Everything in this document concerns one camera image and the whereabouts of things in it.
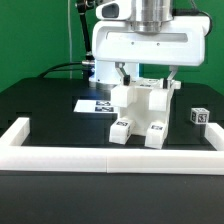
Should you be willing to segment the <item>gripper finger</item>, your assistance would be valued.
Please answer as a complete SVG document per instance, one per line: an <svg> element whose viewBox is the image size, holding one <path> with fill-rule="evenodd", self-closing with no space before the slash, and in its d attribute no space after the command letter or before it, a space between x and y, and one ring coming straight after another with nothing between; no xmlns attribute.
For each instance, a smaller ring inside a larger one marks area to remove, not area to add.
<svg viewBox="0 0 224 224"><path fill-rule="evenodd" d="M115 69L118 72L119 76L121 77L121 82L125 86L130 85L131 76L128 75L124 69L124 63L123 62L116 62L115 63Z"/></svg>
<svg viewBox="0 0 224 224"><path fill-rule="evenodd" d="M169 88L171 86L171 82L178 72L178 67L172 65L172 66L169 67L169 71L170 71L170 74L168 75L167 78L165 78L163 80L163 87L164 88Z"/></svg>

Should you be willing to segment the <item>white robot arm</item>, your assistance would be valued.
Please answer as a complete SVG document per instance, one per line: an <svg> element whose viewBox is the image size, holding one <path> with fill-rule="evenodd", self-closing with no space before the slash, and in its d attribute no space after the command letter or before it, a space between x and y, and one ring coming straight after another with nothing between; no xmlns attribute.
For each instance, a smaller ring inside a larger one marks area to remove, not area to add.
<svg viewBox="0 0 224 224"><path fill-rule="evenodd" d="M167 66L174 76L180 66L204 61L212 19L196 8L175 9L173 0L111 0L96 8L96 17L93 87L135 80L141 64Z"/></svg>

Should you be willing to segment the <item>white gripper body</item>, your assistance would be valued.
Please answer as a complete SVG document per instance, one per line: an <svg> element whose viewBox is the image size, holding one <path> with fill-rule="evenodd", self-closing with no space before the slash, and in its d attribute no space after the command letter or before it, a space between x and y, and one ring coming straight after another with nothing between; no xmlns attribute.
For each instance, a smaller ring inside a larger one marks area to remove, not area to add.
<svg viewBox="0 0 224 224"><path fill-rule="evenodd" d="M159 33L138 33L127 21L100 21L93 30L92 52L99 61L199 66L209 24L205 16L176 16Z"/></svg>

